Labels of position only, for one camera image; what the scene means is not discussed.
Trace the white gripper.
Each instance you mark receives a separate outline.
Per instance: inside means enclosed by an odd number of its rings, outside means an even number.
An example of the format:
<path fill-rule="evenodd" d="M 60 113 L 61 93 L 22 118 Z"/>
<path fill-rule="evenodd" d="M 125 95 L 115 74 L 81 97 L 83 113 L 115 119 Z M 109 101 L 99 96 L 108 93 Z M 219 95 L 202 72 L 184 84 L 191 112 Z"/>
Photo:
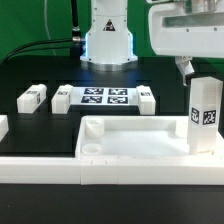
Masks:
<path fill-rule="evenodd" d="M 224 0 L 147 2 L 151 47 L 157 55 L 176 56 L 184 85 L 194 73 L 192 57 L 224 58 Z"/>

